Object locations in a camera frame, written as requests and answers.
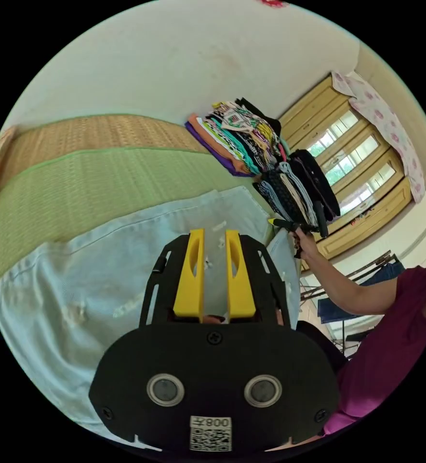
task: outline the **green mat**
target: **green mat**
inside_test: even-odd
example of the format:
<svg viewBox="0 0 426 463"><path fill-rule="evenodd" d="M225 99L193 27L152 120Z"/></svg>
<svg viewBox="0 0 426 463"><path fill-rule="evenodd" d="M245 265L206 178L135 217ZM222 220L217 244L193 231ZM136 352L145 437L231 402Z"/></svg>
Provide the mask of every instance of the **green mat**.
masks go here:
<svg viewBox="0 0 426 463"><path fill-rule="evenodd" d="M68 241L137 210L238 185L272 214L251 178L233 177L210 154L111 148L38 164L0 192L0 277L46 241Z"/></svg>

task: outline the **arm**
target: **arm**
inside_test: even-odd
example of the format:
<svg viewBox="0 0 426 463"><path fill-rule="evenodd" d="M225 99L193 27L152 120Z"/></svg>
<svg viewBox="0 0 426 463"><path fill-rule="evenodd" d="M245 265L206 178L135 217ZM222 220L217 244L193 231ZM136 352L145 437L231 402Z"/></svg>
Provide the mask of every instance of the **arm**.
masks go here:
<svg viewBox="0 0 426 463"><path fill-rule="evenodd" d="M318 250L312 236L299 228L297 238L305 259L327 296L345 312L353 315L382 315L396 298L397 279L371 286L360 286L340 273Z"/></svg>

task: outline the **qr code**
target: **qr code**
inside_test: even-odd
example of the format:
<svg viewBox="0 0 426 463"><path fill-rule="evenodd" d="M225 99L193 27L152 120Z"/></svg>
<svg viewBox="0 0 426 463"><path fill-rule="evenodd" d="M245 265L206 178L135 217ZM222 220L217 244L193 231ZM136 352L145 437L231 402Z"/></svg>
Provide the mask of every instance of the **qr code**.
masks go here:
<svg viewBox="0 0 426 463"><path fill-rule="evenodd" d="M190 449L203 452L231 451L231 429L191 428Z"/></svg>

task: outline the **window pane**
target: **window pane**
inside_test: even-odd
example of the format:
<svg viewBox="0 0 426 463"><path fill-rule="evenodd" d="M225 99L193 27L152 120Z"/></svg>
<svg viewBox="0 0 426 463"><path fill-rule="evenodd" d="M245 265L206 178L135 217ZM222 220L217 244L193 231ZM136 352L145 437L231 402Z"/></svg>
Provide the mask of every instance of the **window pane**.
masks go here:
<svg viewBox="0 0 426 463"><path fill-rule="evenodd" d="M326 147L328 148L336 138L332 136L331 132L329 130L326 131L325 135L323 135L319 141Z"/></svg>
<svg viewBox="0 0 426 463"><path fill-rule="evenodd" d="M322 170L326 173L326 178L328 179L330 186L342 179L348 172L351 172L358 164L360 164L369 154L371 154L375 148L379 145L375 138L370 135L367 137L354 151L349 155L345 155L343 150L340 150L330 161L326 162L322 167ZM336 176L334 174L335 167L338 166L339 169L336 169ZM385 166L381 172L378 173L379 178L373 179L376 182L376 187L379 188L383 185L393 174L389 173L387 167Z"/></svg>
<svg viewBox="0 0 426 463"><path fill-rule="evenodd" d="M325 146L323 146L323 144L319 142L316 142L313 146L308 148L308 151L315 158L317 158L324 150L325 150Z"/></svg>
<svg viewBox="0 0 426 463"><path fill-rule="evenodd" d="M328 128L322 136L319 137L319 140L308 148L308 151L317 158L327 147L347 132L357 121L358 118L351 111L348 111L340 119L336 120L330 128Z"/></svg>
<svg viewBox="0 0 426 463"><path fill-rule="evenodd" d="M377 146L377 140L370 135L352 152L352 154L358 155L361 160L364 160L374 151L375 148L377 148Z"/></svg>
<svg viewBox="0 0 426 463"><path fill-rule="evenodd" d="M329 185L332 186L340 180L345 173L339 165L336 165L333 169L330 169L329 172L325 174L325 177L329 181Z"/></svg>
<svg viewBox="0 0 426 463"><path fill-rule="evenodd" d="M348 156L343 158L340 163L340 167L342 168L343 172L347 174L348 172L352 171L355 167L355 164L350 160Z"/></svg>
<svg viewBox="0 0 426 463"><path fill-rule="evenodd" d="M358 118L354 113L348 111L340 118L340 121L345 125L346 130L348 130L358 121Z"/></svg>
<svg viewBox="0 0 426 463"><path fill-rule="evenodd" d="M348 213L363 201L368 199L370 196L372 196L374 191L378 190L395 173L396 171L391 167L391 165L386 163L369 179L368 182L361 185L356 191L351 193L340 203L340 214L344 215Z"/></svg>

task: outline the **floral cloth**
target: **floral cloth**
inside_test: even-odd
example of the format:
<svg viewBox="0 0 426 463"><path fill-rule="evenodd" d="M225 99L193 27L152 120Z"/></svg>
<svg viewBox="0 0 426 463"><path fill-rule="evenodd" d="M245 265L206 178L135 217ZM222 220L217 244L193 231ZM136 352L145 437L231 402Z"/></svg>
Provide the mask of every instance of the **floral cloth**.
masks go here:
<svg viewBox="0 0 426 463"><path fill-rule="evenodd" d="M332 87L351 96L351 107L373 124L398 152L404 165L404 174L411 184L414 201L419 203L425 195L424 173L414 146L393 109L359 76L354 79L332 71Z"/></svg>

